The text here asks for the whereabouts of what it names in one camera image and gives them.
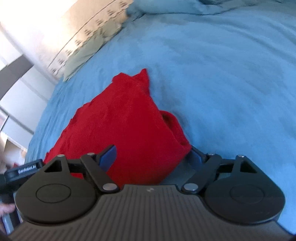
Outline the person's left hand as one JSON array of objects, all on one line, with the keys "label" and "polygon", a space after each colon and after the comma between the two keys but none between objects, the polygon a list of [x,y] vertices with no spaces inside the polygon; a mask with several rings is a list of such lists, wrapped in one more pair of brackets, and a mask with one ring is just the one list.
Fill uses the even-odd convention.
[{"label": "person's left hand", "polygon": [[12,212],[14,212],[16,206],[14,203],[11,204],[6,204],[6,203],[1,203],[0,204],[0,227],[1,227],[1,231],[6,234],[6,230],[4,227],[4,223],[2,221],[2,217],[6,214],[10,214]]}]

